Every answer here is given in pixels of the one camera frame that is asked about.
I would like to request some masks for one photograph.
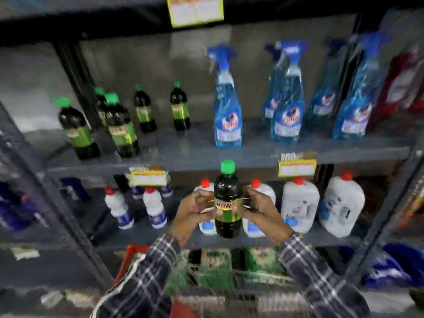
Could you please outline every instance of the green cap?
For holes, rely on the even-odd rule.
[[[55,99],[56,105],[59,106],[60,108],[65,108],[65,107],[69,107],[69,98],[68,97],[57,97]]]
[[[112,92],[111,94],[105,94],[106,104],[108,106],[119,105],[118,95]]]
[[[221,172],[224,174],[232,174],[236,170],[234,161],[226,160],[221,162]]]
[[[105,90],[101,87],[94,87],[94,92],[96,93],[96,95],[104,95],[105,94]]]

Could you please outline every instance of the small white bottle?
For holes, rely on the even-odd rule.
[[[154,187],[146,187],[143,202],[146,206],[152,227],[155,229],[164,227],[167,223],[167,218],[160,193]]]
[[[276,197],[272,187],[270,187],[267,184],[261,183],[261,181],[258,178],[254,178],[250,186],[253,187],[255,190],[257,190],[258,192],[268,195],[271,198],[272,203],[275,205]],[[243,229],[246,232],[248,237],[264,237],[265,236],[265,234],[261,230],[259,230],[259,228],[256,225],[254,225],[252,221],[248,219],[243,219]]]
[[[281,216],[285,223],[296,232],[308,232],[314,223],[319,198],[318,188],[303,177],[284,184]]]
[[[166,172],[166,185],[160,188],[160,192],[163,198],[171,197],[174,192],[172,189],[171,176],[169,176],[169,172]]]
[[[128,205],[122,193],[115,192],[110,185],[106,186],[105,192],[106,205],[110,208],[112,216],[118,220],[118,228],[123,230],[131,228],[134,225],[134,219],[128,214]]]
[[[322,226],[338,238],[351,233],[365,204],[364,191],[352,178],[352,172],[333,177],[318,210]]]
[[[204,189],[205,191],[213,192],[214,183],[210,183],[207,178],[202,178],[200,180],[200,186],[195,187],[194,192],[196,192],[199,189]],[[200,231],[202,231],[203,234],[205,235],[216,234],[215,220],[204,221],[202,223],[199,223],[199,228],[200,228]]]

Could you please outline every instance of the plaid sleeve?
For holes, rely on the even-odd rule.
[[[331,268],[299,234],[285,243],[280,260],[320,317],[364,318],[370,316],[368,305],[355,288]]]
[[[90,318],[149,318],[173,268],[179,244],[171,235],[158,238],[96,305]]]

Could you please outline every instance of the dark bottle with green cap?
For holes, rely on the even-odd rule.
[[[242,227],[242,219],[231,211],[231,203],[243,204],[243,187],[234,171],[234,161],[222,161],[214,186],[215,207],[224,212],[215,219],[216,232],[227,239],[238,236]]]
[[[106,105],[105,90],[100,87],[94,87],[94,92],[96,93],[96,98],[97,98],[97,104],[96,104],[97,113],[99,114],[99,117],[102,121],[103,126],[107,126],[106,124],[107,105]]]
[[[175,129],[185,131],[190,128],[190,116],[188,114],[187,95],[180,88],[179,81],[174,81],[174,89],[171,92],[172,117]]]
[[[84,160],[100,156],[99,148],[94,143],[91,130],[82,112],[69,106],[69,98],[59,97],[55,101],[61,108],[59,112],[60,125],[65,130],[78,158]]]
[[[137,135],[128,111],[115,93],[106,94],[106,124],[121,157],[134,157],[140,152]]]
[[[134,105],[137,117],[140,121],[140,128],[143,133],[150,133],[156,130],[156,122],[153,118],[149,96],[141,90],[140,85],[135,85]]]

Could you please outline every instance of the price tag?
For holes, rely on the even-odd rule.
[[[173,27],[224,20],[223,0],[167,0]]]
[[[313,176],[317,160],[300,159],[280,161],[278,165],[278,177]]]
[[[166,186],[166,173],[163,170],[149,170],[147,167],[130,167],[131,174],[125,177],[134,186]]]

